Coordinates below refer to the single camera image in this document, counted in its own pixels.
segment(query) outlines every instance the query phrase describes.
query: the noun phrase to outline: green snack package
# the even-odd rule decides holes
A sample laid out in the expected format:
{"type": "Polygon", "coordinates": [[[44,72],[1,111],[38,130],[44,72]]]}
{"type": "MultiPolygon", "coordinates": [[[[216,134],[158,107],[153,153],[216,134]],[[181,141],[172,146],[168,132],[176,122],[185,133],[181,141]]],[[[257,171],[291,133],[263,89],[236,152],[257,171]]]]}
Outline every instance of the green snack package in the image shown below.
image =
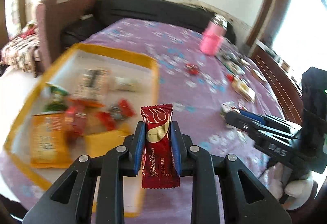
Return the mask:
{"type": "Polygon", "coordinates": [[[45,106],[44,111],[58,111],[58,110],[67,110],[68,106],[65,103],[65,97],[69,95],[67,90],[63,89],[62,87],[46,83],[50,88],[50,101],[49,104],[45,106]]]}

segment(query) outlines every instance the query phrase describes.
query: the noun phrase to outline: silver screw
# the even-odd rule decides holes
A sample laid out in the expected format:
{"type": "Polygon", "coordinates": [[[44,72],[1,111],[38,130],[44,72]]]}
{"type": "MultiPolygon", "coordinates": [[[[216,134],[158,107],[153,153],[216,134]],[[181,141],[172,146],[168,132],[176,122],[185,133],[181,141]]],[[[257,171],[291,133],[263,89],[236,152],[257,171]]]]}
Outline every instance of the silver screw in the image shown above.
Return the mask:
{"type": "Polygon", "coordinates": [[[229,155],[227,156],[227,158],[228,158],[229,161],[235,161],[235,160],[237,160],[237,156],[234,155],[234,154],[229,154],[229,155]]]}
{"type": "Polygon", "coordinates": [[[124,152],[126,150],[126,147],[125,146],[118,146],[116,148],[117,152],[124,152]]]}
{"type": "Polygon", "coordinates": [[[85,162],[88,161],[89,157],[87,155],[82,155],[78,158],[80,162],[85,162]]]}
{"type": "Polygon", "coordinates": [[[192,152],[198,152],[200,150],[200,148],[198,146],[190,146],[190,150],[192,152]]]}

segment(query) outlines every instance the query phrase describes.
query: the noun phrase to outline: white tray with yellow border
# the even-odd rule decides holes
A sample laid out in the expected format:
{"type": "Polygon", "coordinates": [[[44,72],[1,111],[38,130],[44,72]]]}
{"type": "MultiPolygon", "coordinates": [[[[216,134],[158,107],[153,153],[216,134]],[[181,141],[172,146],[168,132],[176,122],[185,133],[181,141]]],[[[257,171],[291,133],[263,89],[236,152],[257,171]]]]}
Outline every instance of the white tray with yellow border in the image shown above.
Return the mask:
{"type": "MultiPolygon", "coordinates": [[[[47,190],[64,172],[59,168],[32,168],[30,166],[30,141],[32,115],[43,111],[49,99],[47,82],[61,86],[72,93],[78,76],[86,68],[107,68],[114,76],[133,78],[138,81],[137,92],[110,91],[106,99],[109,106],[117,100],[127,99],[136,112],[119,130],[94,134],[78,140],[70,148],[72,160],[82,154],[91,157],[104,155],[115,146],[121,145],[127,135],[133,134],[137,122],[142,120],[140,108],[157,103],[159,72],[156,61],[144,54],[122,49],[77,43],[62,54],[43,74],[40,82],[28,96],[22,110],[14,121],[4,148],[14,164],[36,185],[47,190]]],[[[125,216],[136,216],[143,203],[142,174],[136,178],[124,177],[125,216]]],[[[97,198],[96,188],[94,201],[97,198]]]]}

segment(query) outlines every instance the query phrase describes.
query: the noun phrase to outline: black device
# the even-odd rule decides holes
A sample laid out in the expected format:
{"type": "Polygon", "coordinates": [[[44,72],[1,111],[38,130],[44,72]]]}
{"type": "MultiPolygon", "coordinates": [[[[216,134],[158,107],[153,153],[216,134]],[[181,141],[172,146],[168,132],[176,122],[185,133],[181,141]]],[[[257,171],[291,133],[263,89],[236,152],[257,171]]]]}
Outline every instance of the black device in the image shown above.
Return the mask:
{"type": "MultiPolygon", "coordinates": [[[[175,167],[181,177],[193,176],[192,224],[219,224],[215,175],[219,177],[226,224],[290,224],[288,213],[234,154],[225,158],[194,146],[170,126],[175,167]]],[[[80,156],[26,214],[23,224],[90,223],[97,176],[100,177],[96,224],[124,223],[123,176],[135,177],[141,167],[145,123],[122,146],[106,155],[80,156]]]]}
{"type": "MultiPolygon", "coordinates": [[[[234,111],[226,123],[248,132],[255,148],[284,164],[283,186],[302,179],[310,170],[323,173],[327,165],[327,72],[310,67],[302,74],[302,126],[273,116],[234,111]]],[[[280,199],[283,204],[288,196],[280,199]]]]}

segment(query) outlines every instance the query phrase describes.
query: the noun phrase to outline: triangular cutout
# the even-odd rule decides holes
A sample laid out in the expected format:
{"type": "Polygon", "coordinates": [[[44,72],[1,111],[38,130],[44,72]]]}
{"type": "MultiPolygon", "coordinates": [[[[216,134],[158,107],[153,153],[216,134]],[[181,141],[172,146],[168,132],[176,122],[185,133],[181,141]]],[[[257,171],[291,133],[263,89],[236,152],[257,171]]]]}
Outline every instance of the triangular cutout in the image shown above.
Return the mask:
{"type": "Polygon", "coordinates": [[[61,204],[68,204],[78,171],[73,171],[51,195],[50,199],[61,204]]]}
{"type": "Polygon", "coordinates": [[[238,170],[237,173],[241,181],[245,200],[248,204],[264,199],[263,194],[258,190],[243,170],[238,170]]]}

